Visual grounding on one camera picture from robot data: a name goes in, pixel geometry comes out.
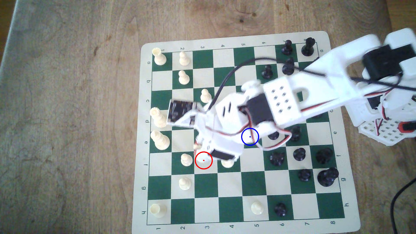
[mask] green square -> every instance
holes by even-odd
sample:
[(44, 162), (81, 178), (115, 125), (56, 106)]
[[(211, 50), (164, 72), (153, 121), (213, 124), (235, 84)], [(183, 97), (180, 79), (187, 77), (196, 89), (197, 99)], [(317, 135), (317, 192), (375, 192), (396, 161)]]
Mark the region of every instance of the green square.
[(312, 169), (310, 169), (311, 178), (308, 181), (299, 179), (297, 176), (299, 171), (300, 170), (289, 170), (290, 189), (292, 190), (292, 194), (315, 193), (315, 182)]
[(291, 130), (294, 126), (300, 127), (300, 138), (297, 142), (289, 140), (286, 143), (286, 146), (301, 146), (301, 145), (309, 145), (309, 137), (308, 137), (308, 130), (306, 128), (306, 124), (296, 124), (291, 127), (286, 128), (286, 130)]
[(214, 67), (214, 59), (212, 50), (195, 50), (192, 52), (193, 68), (209, 68)]
[(171, 200), (171, 224), (195, 223), (195, 200), (172, 199)]
[(169, 147), (165, 150), (159, 150), (155, 146), (155, 142), (150, 138), (150, 147), (149, 152), (150, 153), (162, 153), (162, 152), (171, 152), (172, 151), (172, 131), (161, 131), (161, 133), (169, 138), (171, 141), (171, 144), (169, 144)]
[(181, 163), (182, 154), (189, 154), (193, 160), (193, 152), (173, 152), (172, 153), (172, 175), (193, 174), (193, 164), (186, 167)]
[(297, 62), (297, 53), (296, 53), (296, 44), (292, 44), (292, 53), (290, 55), (284, 55), (282, 53), (282, 48), (285, 47), (285, 45), (275, 45), (276, 48), (276, 59), (277, 63), (285, 63), (286, 60), (288, 60), (290, 57), (293, 58), (295, 62)]
[(155, 63), (155, 57), (152, 55), (152, 72), (172, 70), (172, 52), (163, 53), (166, 56), (166, 63), (159, 66)]
[[(232, 69), (234, 69), (234, 67), (215, 67), (214, 68), (214, 86), (220, 87), (224, 78), (228, 75), (228, 73), (230, 73)], [(230, 78), (228, 78), (227, 82), (225, 82), (225, 86), (235, 86), (235, 74), (234, 73), (230, 76)]]
[(341, 193), (316, 194), (320, 219), (343, 219), (344, 204)]
[[(234, 66), (240, 65), (242, 62), (254, 58), (254, 47), (242, 47), (234, 48)], [(255, 62), (251, 62), (247, 65), (254, 65)]]
[(218, 197), (218, 177), (213, 174), (195, 174), (195, 198)]
[(219, 197), (218, 208), (220, 223), (244, 221), (242, 197)]
[(214, 87), (208, 87), (208, 88), (197, 88), (197, 89), (193, 89), (193, 101), (194, 102), (199, 102), (201, 103), (203, 106), (205, 105), (205, 103), (203, 103), (201, 101), (201, 91), (203, 89), (207, 89), (208, 93), (211, 94), (211, 97), (214, 98), (215, 96), (215, 92), (214, 92)]
[(151, 105), (159, 110), (168, 110), (169, 103), (172, 99), (172, 90), (152, 91)]
[(270, 64), (270, 65), (272, 66), (272, 71), (273, 71), (273, 76), (270, 80), (263, 78), (263, 76), (261, 75), (266, 65), (256, 65), (256, 77), (258, 80), (261, 81), (262, 84), (277, 78), (277, 64)]
[(193, 70), (184, 70), (185, 73), (189, 76), (189, 83), (183, 85), (179, 83), (179, 71), (172, 72), (172, 89), (192, 89), (193, 88)]
[[(283, 153), (285, 154), (285, 160), (283, 161), (282, 165), (275, 166), (270, 162), (270, 155), (273, 152)], [(275, 150), (271, 151), (263, 151), (263, 159), (264, 159), (264, 170), (265, 171), (273, 171), (273, 170), (287, 170), (287, 155), (286, 155), (286, 147), (279, 147)]]
[[(313, 168), (330, 168), (330, 167), (337, 167), (337, 162), (335, 160), (335, 152), (334, 152), (334, 146), (331, 144), (327, 145), (310, 145), (309, 148), (311, 149), (311, 157), (312, 157), (312, 167)], [(333, 152), (332, 158), (329, 160), (329, 162), (325, 164), (320, 164), (316, 160), (316, 153), (322, 149), (330, 148)]]
[[(275, 213), (275, 206), (283, 203), (286, 206), (286, 215), (278, 216)], [(267, 196), (267, 207), (269, 209), (269, 220), (293, 220), (292, 196), (289, 195), (269, 195)]]
[(170, 199), (171, 183), (171, 176), (149, 176), (149, 183), (147, 186), (147, 199)]
[(242, 172), (241, 185), (243, 196), (266, 195), (264, 172)]

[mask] chess piece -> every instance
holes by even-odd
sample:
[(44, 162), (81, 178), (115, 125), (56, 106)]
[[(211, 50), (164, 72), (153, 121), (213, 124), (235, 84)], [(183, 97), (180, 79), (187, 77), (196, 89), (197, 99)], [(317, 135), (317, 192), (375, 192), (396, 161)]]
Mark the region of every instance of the chess piece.
[(338, 178), (338, 176), (338, 170), (335, 167), (331, 167), (327, 170), (319, 172), (317, 179), (322, 186), (329, 187), (334, 183), (335, 179)]
[(152, 204), (149, 208), (149, 213), (154, 215), (156, 218), (161, 218), (166, 214), (166, 206), (160, 203)]
[(154, 120), (156, 127), (166, 127), (166, 116), (160, 112), (159, 108), (153, 107), (152, 109), (150, 109), (150, 116)]
[(166, 56), (162, 54), (162, 51), (159, 48), (152, 49), (152, 54), (155, 57), (155, 63), (159, 66), (162, 66), (166, 63)]
[(179, 63), (182, 66), (187, 66), (191, 62), (191, 60), (186, 56), (186, 53), (184, 51), (181, 51), (179, 53)]
[(304, 56), (311, 56), (314, 51), (313, 45), (315, 45), (315, 39), (308, 37), (306, 39), (306, 44), (302, 47), (302, 54)]
[(155, 146), (158, 150), (165, 150), (171, 144), (169, 138), (163, 135), (158, 130), (154, 130), (150, 133), (150, 138), (155, 142)]
[(181, 85), (186, 85), (189, 83), (189, 76), (185, 73), (184, 70), (180, 70), (178, 74), (179, 74), (179, 83)]

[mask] cable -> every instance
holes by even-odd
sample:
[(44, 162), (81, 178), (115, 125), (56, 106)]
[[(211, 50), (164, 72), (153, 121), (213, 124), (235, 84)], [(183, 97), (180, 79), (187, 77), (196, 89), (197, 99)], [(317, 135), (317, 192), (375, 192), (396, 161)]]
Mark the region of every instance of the cable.
[(396, 202), (397, 198), (400, 196), (400, 194), (406, 190), (407, 188), (409, 188), (414, 182), (416, 182), (416, 178), (414, 178), (413, 180), (411, 180), (408, 184), (406, 184), (403, 188), (401, 188), (396, 195), (393, 197), (393, 199), (391, 200), (391, 205), (390, 205), (390, 218), (391, 218), (391, 226), (393, 228), (393, 232), (394, 234), (397, 234), (397, 228), (396, 228), (396, 222), (394, 221), (394, 203)]

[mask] white chess piece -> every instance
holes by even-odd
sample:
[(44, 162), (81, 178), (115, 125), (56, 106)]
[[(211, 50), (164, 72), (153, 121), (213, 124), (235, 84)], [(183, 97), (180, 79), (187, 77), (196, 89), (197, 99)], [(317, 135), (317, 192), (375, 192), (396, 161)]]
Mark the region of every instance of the white chess piece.
[(208, 92), (208, 89), (203, 89), (201, 91), (201, 101), (203, 103), (208, 103), (209, 101), (211, 101), (212, 97), (211, 94)]
[(253, 204), (251, 204), (251, 211), (254, 214), (262, 214), (264, 211), (263, 205), (260, 202), (253, 202)]
[(191, 181), (188, 178), (179, 179), (179, 188), (181, 190), (188, 190), (191, 187)]
[(166, 127), (166, 116), (157, 107), (150, 109), (150, 116), (153, 118), (155, 126), (158, 128)]
[(182, 154), (181, 155), (181, 163), (183, 166), (191, 166), (193, 162), (192, 157), (189, 154)]
[(161, 218), (166, 214), (166, 206), (160, 203), (155, 203), (150, 206), (149, 212), (156, 218)]
[(169, 140), (169, 138), (163, 135), (158, 130), (154, 130), (153, 132), (151, 132), (150, 138), (155, 142), (155, 146), (159, 150), (165, 150), (171, 144), (171, 141)]
[(185, 73), (184, 70), (179, 71), (179, 83), (186, 85), (189, 83), (189, 76)]
[(182, 66), (187, 66), (191, 60), (186, 56), (186, 53), (184, 51), (181, 51), (179, 53), (179, 63)]
[(155, 57), (155, 63), (159, 66), (166, 63), (166, 56), (162, 54), (162, 51), (159, 48), (152, 49), (152, 54)]

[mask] chessboard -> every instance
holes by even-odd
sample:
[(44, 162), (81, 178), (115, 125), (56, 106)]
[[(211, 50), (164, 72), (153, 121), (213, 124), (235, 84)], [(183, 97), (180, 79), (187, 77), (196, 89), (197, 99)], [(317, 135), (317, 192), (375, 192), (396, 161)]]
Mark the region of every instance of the chessboard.
[[(314, 53), (301, 53), (305, 40), (316, 40)], [(292, 41), (293, 52), (287, 56), (281, 49)], [(152, 49), (158, 47), (166, 57), (164, 65), (154, 62)], [(339, 108), (297, 124), (299, 141), (288, 141), (275, 151), (262, 151), (245, 145), (244, 153), (231, 168), (214, 161), (208, 169), (195, 165), (185, 167), (181, 155), (194, 158), (193, 143), (198, 132), (182, 127), (159, 129), (149, 110), (157, 107), (167, 115), (170, 99), (201, 102), (201, 90), (214, 97), (227, 73), (253, 57), (272, 57), (281, 62), (255, 61), (239, 69), (226, 82), (219, 100), (241, 92), (246, 81), (266, 80), (261, 72), (272, 67), (273, 77), (283, 76), (284, 61), (293, 57), (295, 65), (306, 68), (319, 56), (330, 51), (326, 32), (295, 32), (273, 35), (228, 37), (191, 41), (145, 44), (141, 49), (139, 111), (137, 123), (136, 170), (134, 179), (133, 233), (339, 233), (360, 228), (357, 197), (349, 161), (344, 123)], [(190, 58), (187, 66), (179, 63), (179, 53)], [(178, 72), (190, 77), (186, 85), (178, 81)], [(297, 93), (302, 100), (302, 93)], [(159, 130), (170, 139), (166, 150), (158, 150), (150, 133)], [(268, 137), (261, 144), (272, 145)], [(297, 161), (293, 152), (304, 148), (305, 159)], [(316, 160), (316, 153), (330, 148), (333, 157), (327, 164)], [(273, 152), (285, 154), (280, 166), (270, 163)], [(324, 187), (317, 181), (320, 171), (335, 167), (339, 177)], [(298, 172), (311, 170), (311, 179), (301, 181)], [(179, 179), (188, 178), (192, 185), (184, 191)], [(250, 206), (260, 202), (264, 211), (254, 214)], [(275, 213), (276, 204), (286, 206), (285, 216)], [(152, 204), (162, 204), (166, 214), (157, 218), (149, 213)]]

